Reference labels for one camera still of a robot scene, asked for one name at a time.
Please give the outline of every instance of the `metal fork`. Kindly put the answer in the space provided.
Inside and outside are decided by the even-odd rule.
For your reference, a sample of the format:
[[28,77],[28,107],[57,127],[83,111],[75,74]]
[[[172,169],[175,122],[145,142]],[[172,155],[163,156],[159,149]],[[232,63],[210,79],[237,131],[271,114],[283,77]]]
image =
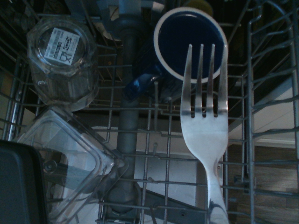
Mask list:
[[202,112],[202,67],[203,44],[200,47],[198,77],[195,96],[195,116],[191,117],[191,66],[192,45],[189,45],[185,65],[182,99],[181,126],[186,145],[206,170],[208,188],[208,223],[228,224],[228,215],[223,201],[217,165],[228,146],[228,47],[224,45],[218,92],[218,116],[213,110],[213,73],[215,45],[212,45],[207,82],[206,117]]

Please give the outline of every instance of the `mug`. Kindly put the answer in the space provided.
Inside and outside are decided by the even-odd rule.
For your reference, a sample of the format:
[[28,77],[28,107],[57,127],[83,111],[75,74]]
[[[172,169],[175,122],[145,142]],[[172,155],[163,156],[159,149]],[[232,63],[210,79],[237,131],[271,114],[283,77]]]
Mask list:
[[197,82],[201,44],[204,44],[202,82],[207,82],[212,44],[215,44],[213,78],[217,77],[224,45],[228,44],[221,27],[198,9],[175,8],[161,17],[153,35],[141,47],[132,64],[134,80],[124,88],[124,98],[134,100],[145,94],[154,99],[155,81],[158,81],[159,102],[180,98],[189,44],[192,45],[191,83]]

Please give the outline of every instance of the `wooden floor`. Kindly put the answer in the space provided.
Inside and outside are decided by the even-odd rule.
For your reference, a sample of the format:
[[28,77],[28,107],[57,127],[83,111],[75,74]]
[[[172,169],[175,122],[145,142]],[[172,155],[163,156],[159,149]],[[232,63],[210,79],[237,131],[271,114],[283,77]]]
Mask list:
[[[232,145],[228,149],[230,162],[242,162],[242,149]],[[256,147],[255,161],[294,160],[295,149]],[[235,177],[242,174],[237,165],[229,165],[229,185],[235,185]],[[256,188],[283,192],[298,192],[296,165],[255,166]],[[249,194],[229,190],[229,210],[250,214]],[[256,217],[273,224],[299,224],[299,200],[275,196],[255,196]],[[232,224],[248,224],[249,217],[229,215]]]

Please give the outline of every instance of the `plastic container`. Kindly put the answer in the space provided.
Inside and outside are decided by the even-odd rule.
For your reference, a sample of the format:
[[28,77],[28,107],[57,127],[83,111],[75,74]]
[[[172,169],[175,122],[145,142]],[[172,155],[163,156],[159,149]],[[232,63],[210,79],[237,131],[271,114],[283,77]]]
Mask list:
[[32,80],[47,105],[76,111],[98,93],[97,46],[89,29],[70,18],[41,19],[27,34]]
[[40,114],[16,141],[42,156],[52,223],[71,221],[90,199],[101,199],[128,168],[107,141],[57,107]]

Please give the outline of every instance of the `barcode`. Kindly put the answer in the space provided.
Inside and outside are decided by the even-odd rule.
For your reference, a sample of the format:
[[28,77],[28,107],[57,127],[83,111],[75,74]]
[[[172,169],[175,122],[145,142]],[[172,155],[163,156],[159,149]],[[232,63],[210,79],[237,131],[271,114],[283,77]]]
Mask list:
[[57,45],[58,45],[58,40],[59,40],[59,36],[60,36],[60,34],[61,34],[61,31],[58,30],[57,33],[56,33],[55,40],[54,40],[53,45],[52,45],[52,49],[51,49],[51,51],[50,51],[50,57],[53,57],[53,56],[54,56],[55,49],[56,49],[56,47],[57,47]]

